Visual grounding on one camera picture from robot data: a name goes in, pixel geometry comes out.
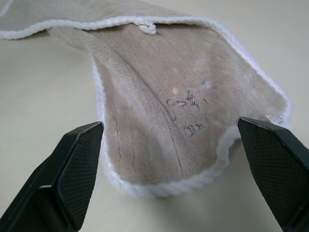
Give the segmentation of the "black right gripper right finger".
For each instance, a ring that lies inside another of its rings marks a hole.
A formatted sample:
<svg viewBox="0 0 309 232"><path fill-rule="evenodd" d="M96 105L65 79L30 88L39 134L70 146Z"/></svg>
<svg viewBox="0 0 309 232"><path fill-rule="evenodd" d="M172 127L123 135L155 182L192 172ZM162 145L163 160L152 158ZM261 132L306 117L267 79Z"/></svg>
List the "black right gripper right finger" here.
<svg viewBox="0 0 309 232"><path fill-rule="evenodd" d="M309 230L309 150L286 128L240 117L252 176L284 232Z"/></svg>

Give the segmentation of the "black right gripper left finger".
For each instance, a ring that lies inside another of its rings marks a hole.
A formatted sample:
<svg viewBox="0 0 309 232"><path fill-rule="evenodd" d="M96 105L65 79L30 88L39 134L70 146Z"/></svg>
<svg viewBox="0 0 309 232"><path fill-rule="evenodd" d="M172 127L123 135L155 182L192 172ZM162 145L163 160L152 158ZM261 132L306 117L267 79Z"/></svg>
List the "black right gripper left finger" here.
<svg viewBox="0 0 309 232"><path fill-rule="evenodd" d="M78 232L94 190L103 122L63 135L0 219L2 232Z"/></svg>

